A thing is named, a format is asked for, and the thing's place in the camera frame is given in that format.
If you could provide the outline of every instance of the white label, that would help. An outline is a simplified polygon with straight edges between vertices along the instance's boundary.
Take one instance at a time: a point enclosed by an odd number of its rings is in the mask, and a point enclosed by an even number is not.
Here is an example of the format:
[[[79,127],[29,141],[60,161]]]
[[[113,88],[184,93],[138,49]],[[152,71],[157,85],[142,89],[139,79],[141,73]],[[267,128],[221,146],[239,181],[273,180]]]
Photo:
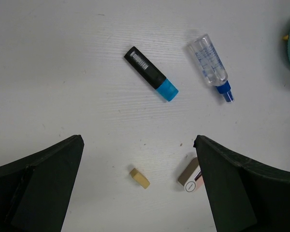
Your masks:
[[[146,62],[140,58],[134,51],[130,54],[130,56],[144,69],[146,70],[149,65],[146,64]]]

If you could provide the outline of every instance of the white table surface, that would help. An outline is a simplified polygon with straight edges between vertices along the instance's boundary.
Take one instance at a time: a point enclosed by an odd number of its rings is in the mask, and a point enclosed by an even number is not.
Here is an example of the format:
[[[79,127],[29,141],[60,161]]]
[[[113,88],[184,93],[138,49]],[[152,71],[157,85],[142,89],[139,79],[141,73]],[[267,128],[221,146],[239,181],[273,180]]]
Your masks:
[[[0,166],[81,134],[62,231],[216,231],[204,186],[188,194],[176,178],[198,134],[290,171],[289,24],[290,0],[0,0]],[[202,33],[233,104],[185,53]],[[179,89],[172,102],[123,59],[133,45]]]

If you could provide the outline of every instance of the beige eraser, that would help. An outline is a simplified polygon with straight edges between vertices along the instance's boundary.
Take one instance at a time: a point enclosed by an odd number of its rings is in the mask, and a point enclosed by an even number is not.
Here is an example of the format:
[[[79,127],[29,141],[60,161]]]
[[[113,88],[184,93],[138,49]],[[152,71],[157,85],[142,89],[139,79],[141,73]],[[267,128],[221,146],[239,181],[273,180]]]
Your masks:
[[[131,172],[130,175],[132,178],[139,183],[143,188],[148,188],[150,185],[149,181],[146,179],[145,176],[142,175],[136,168],[134,168]]]

